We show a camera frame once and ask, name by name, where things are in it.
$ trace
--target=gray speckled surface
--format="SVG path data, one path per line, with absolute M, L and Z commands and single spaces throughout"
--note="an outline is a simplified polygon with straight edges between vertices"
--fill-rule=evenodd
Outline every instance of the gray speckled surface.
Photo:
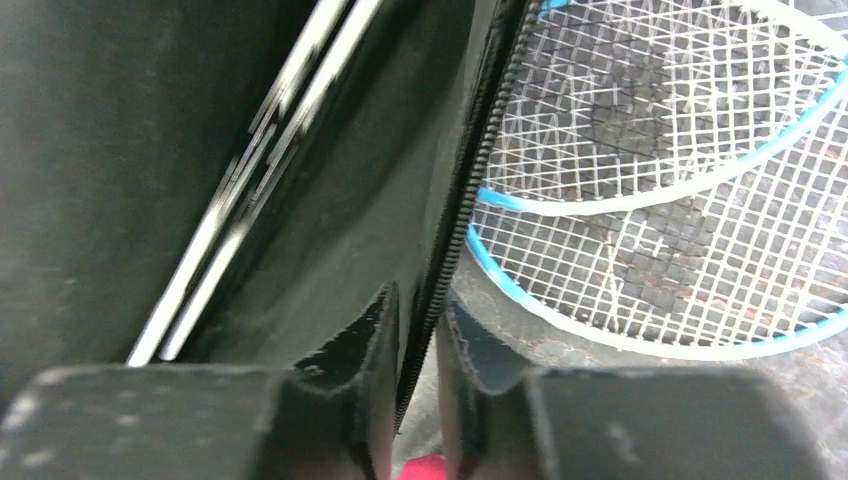
M 543 365 L 696 364 L 619 352 L 558 330 L 503 295 L 467 252 L 453 287 L 469 312 L 487 329 Z M 435 355 L 430 355 L 401 435 L 395 441 L 395 473 L 404 460 L 438 451 L 441 436 L 435 365 Z M 754 368 L 774 379 L 810 426 L 831 477 L 848 478 L 848 334 L 789 354 L 734 362 L 734 365 Z

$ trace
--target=racket strings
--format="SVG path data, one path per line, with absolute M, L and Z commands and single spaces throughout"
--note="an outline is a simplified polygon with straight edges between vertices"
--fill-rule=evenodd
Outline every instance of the racket strings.
M 522 289 L 610 334 L 701 346 L 790 336 L 848 306 L 846 142 L 848 114 L 833 114 L 711 192 L 581 218 L 481 204 L 474 225 Z
M 552 10 L 524 65 L 484 186 L 550 201 L 632 195 L 735 162 L 845 68 L 773 20 L 695 0 Z

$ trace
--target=red object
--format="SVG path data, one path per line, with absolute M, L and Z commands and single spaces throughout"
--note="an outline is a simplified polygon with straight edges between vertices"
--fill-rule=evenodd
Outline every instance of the red object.
M 445 457 L 428 455 L 406 462 L 398 480 L 445 480 L 447 478 Z

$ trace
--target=black zipper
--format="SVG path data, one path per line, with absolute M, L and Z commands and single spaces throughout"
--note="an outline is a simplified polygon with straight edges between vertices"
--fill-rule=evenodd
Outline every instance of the black zipper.
M 448 193 L 440 222 L 439 230 L 450 230 L 451 233 L 437 241 L 435 258 L 440 256 L 442 261 L 438 268 L 428 272 L 422 295 L 419 297 L 429 299 L 429 302 L 426 308 L 421 309 L 415 316 L 416 319 L 423 318 L 420 324 L 410 326 L 398 381 L 395 431 L 400 428 L 409 407 L 433 331 L 444 312 L 445 298 L 459 263 L 462 244 L 465 242 L 465 234 L 474 212 L 477 191 L 501 129 L 516 74 L 522 68 L 527 41 L 542 8 L 542 2 L 537 0 L 527 2 L 523 9 L 517 8 L 516 4 L 519 2 L 499 3 L 501 5 L 495 15 L 500 18 L 495 20 L 488 34 L 487 51 L 484 53 L 478 77 L 482 79 L 482 84 L 477 89 L 468 117 L 468 125 L 471 125 L 471 128 L 466 128 L 460 142 L 458 168 L 454 178 L 465 180 L 454 185 Z

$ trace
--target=zipper teeth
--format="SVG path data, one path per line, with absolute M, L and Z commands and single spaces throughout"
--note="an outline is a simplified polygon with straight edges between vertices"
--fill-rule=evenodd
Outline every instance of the zipper teeth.
M 536 26 L 541 7 L 542 3 L 539 1 L 533 0 L 527 3 L 521 17 L 522 20 L 520 20 L 521 27 L 518 29 L 518 33 L 513 40 L 509 61 L 501 72 L 500 83 L 497 87 L 497 93 L 494 96 L 493 105 L 489 110 L 486 127 L 483 130 L 476 157 L 466 183 L 462 187 L 462 195 L 454 227 L 451 231 L 444 260 L 439 266 L 438 278 L 433 286 L 430 303 L 427 305 L 426 315 L 421 325 L 420 331 L 422 335 L 419 337 L 421 341 L 415 344 L 410 342 L 407 345 L 407 350 L 415 349 L 415 351 L 412 356 L 406 358 L 403 364 L 404 368 L 402 369 L 400 378 L 401 384 L 398 385 L 401 390 L 399 390 L 400 395 L 396 404 L 395 431 L 400 428 L 400 424 L 406 414 L 406 409 L 409 407 L 410 400 L 412 400 L 412 393 L 415 391 L 415 386 L 418 383 L 418 377 L 421 374 L 421 368 L 424 364 L 424 358 L 427 355 L 427 349 L 432 339 L 433 331 L 441 318 L 445 297 L 450 288 L 451 278 L 459 264 L 459 256 L 462 251 L 462 245 L 465 242 L 465 234 L 474 213 L 477 192 L 483 181 L 486 166 L 489 164 L 489 156 L 494 148 L 497 135 L 500 132 L 503 117 L 506 113 L 506 106 L 512 96 L 516 74 L 522 68 L 527 42 L 533 28 Z M 409 371 L 406 371 L 407 362 L 411 362 Z

